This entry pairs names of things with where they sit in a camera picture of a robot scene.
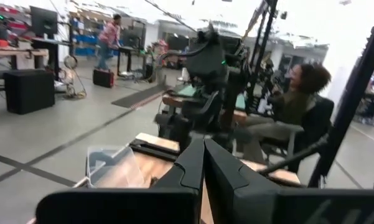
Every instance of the man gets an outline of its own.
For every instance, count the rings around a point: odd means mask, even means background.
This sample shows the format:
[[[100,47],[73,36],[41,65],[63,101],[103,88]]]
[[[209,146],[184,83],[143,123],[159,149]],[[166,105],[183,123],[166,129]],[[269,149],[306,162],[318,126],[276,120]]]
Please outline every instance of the man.
[[[98,46],[100,47],[100,60],[96,69],[109,70],[106,61],[111,57],[111,49],[119,48],[119,34],[121,25],[121,16],[116,14],[113,21],[107,23],[104,30],[98,36]]]

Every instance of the jeans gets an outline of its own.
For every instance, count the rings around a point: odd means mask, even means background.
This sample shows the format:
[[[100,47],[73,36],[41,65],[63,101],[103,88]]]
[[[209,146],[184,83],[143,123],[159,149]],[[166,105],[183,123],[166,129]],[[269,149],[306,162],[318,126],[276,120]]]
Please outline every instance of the jeans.
[[[98,65],[96,66],[96,68],[102,70],[109,70],[106,61],[111,57],[111,49],[107,43],[104,43],[100,40],[98,41],[98,46],[100,46],[100,50],[98,51],[100,59],[98,61]]]

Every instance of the office chair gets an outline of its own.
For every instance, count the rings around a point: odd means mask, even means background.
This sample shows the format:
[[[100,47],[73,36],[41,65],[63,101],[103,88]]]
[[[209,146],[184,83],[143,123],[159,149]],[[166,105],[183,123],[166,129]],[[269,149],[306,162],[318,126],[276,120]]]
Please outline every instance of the office chair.
[[[260,143],[267,162],[271,155],[288,157],[299,152],[310,144],[318,141],[330,128],[330,117],[334,109],[334,102],[319,95],[314,97],[315,105],[309,109],[302,120],[302,126],[283,124],[292,133],[288,141],[280,141],[273,138],[264,138]],[[300,162],[291,164],[288,170],[297,173]]]

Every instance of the red shirt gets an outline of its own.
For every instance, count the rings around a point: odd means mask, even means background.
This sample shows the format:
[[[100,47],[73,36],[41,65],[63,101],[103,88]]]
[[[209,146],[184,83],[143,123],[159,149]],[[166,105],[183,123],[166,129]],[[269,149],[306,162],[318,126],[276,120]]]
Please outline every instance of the red shirt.
[[[104,30],[101,31],[100,36],[98,36],[98,39],[104,43],[107,43],[108,45],[112,45],[114,42],[116,44],[119,43],[119,33],[120,26],[116,25],[113,22],[107,23]]]

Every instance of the ceiling light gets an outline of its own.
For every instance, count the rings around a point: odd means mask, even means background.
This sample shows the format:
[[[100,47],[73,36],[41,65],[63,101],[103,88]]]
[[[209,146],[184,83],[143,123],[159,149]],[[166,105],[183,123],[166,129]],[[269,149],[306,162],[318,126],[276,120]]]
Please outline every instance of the ceiling light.
[[[346,6],[348,4],[351,4],[351,0],[339,0],[339,4]]]

